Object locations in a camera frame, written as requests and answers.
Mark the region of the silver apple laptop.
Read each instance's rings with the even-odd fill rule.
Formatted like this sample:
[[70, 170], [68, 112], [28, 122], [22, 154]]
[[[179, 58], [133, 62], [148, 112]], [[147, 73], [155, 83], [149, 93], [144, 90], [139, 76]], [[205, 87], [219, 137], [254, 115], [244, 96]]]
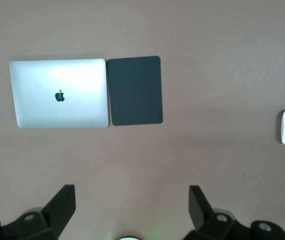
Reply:
[[8, 64], [19, 128], [106, 128], [106, 61], [27, 60]]

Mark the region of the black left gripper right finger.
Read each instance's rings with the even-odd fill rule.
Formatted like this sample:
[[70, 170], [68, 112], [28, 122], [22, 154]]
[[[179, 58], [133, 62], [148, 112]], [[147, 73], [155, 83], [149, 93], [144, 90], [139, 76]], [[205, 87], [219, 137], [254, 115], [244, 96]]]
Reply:
[[188, 211], [194, 229], [182, 240], [285, 240], [273, 222], [255, 220], [246, 227], [229, 211], [212, 208], [198, 185], [189, 187]]

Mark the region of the brown table cover cloth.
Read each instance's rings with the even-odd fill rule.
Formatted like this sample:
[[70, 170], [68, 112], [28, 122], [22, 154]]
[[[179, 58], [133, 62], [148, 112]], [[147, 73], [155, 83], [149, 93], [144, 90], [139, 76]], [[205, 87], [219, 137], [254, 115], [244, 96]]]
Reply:
[[[163, 123], [17, 127], [9, 61], [159, 56]], [[285, 230], [285, 0], [0, 0], [0, 221], [65, 184], [61, 240], [182, 240], [191, 185]]]

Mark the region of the black rectangular mouse pad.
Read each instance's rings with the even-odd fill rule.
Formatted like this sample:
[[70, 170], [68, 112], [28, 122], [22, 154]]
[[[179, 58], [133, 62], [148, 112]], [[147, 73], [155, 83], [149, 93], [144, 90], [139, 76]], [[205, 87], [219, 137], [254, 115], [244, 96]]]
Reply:
[[143, 56], [109, 59], [106, 65], [112, 124], [161, 124], [161, 58]]

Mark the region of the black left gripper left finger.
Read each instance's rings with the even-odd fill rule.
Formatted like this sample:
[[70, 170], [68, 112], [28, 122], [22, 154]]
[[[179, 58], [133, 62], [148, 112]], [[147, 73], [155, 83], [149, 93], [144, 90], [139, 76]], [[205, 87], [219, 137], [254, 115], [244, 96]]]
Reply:
[[75, 210], [75, 186], [66, 184], [44, 207], [31, 208], [7, 225], [0, 222], [0, 240], [59, 240]]

